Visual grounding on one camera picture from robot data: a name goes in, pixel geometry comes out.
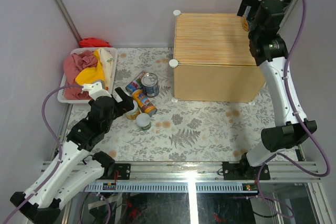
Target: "floral tablecloth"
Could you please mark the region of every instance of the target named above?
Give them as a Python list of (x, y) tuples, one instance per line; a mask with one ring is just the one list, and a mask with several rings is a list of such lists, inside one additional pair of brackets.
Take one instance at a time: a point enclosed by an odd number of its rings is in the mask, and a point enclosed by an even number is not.
[[(152, 127), (140, 130), (125, 116), (92, 152), (104, 151), (118, 161), (237, 161), (260, 141), (261, 130), (274, 126), (268, 89), (251, 103), (173, 102), (172, 48), (120, 48), (114, 88), (124, 87), (142, 70), (159, 78), (160, 94), (150, 100), (158, 112)], [(73, 105), (67, 133), (89, 112)], [(286, 154), (297, 160), (294, 150)]]

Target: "wooden panel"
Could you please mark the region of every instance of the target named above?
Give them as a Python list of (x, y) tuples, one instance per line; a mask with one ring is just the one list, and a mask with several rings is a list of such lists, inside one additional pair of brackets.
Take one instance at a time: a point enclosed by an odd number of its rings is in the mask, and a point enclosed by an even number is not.
[(174, 97), (194, 101), (249, 102), (265, 83), (258, 67), (179, 65)]
[(241, 19), (236, 14), (181, 14), (176, 19), (175, 59), (180, 63), (255, 66)]

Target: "robotic arm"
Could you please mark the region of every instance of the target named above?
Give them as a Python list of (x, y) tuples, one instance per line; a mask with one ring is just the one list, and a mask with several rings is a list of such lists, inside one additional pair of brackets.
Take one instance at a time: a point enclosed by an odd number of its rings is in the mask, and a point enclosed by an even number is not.
[(134, 108), (132, 98), (121, 88), (115, 89), (121, 102), (117, 102), (104, 90), (100, 82), (85, 84), (83, 90), (89, 91), (94, 99), (89, 102), (91, 110), (67, 135), (62, 147), (63, 160), (56, 172), (36, 193), (36, 188), (51, 175), (58, 162), (58, 155), (34, 184), (24, 192), (15, 192), (10, 199), (17, 207), (34, 194), (20, 211), (35, 224), (54, 223), (67, 202), (86, 185), (101, 177), (108, 179), (114, 176), (114, 159), (104, 152), (98, 152), (83, 169), (68, 178), (73, 168), (89, 156), (94, 146), (109, 132), (113, 120)]
[[(274, 153), (293, 148), (308, 138), (290, 106), (284, 84), (284, 65), (288, 51), (278, 30), (290, 1), (242, 0), (237, 13), (238, 16), (243, 16), (245, 9), (249, 8), (246, 18), (250, 24), (250, 52), (264, 74), (275, 114), (275, 127), (263, 129), (261, 142), (242, 156), (240, 171), (243, 173), (251, 167), (260, 166)], [(316, 122), (308, 121), (296, 95), (289, 69), (286, 78), (301, 120), (311, 133), (315, 132)]]

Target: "wooden shelf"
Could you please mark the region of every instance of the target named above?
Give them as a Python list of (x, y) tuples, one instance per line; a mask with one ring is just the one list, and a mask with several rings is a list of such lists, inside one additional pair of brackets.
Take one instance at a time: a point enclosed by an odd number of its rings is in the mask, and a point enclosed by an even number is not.
[(176, 19), (175, 59), (186, 64), (255, 66), (241, 19), (236, 14), (181, 14)]

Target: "pink cloth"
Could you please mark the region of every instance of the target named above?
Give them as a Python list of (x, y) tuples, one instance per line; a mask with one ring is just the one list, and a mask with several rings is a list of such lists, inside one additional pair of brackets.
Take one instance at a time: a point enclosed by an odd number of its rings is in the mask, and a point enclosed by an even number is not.
[[(98, 59), (93, 52), (85, 50), (80, 54), (69, 55), (63, 62), (63, 70), (67, 77), (67, 84), (76, 84), (77, 75), (85, 68), (96, 67)], [(88, 92), (81, 93), (82, 88), (66, 88), (64, 96), (68, 100), (85, 100), (91, 99)]]

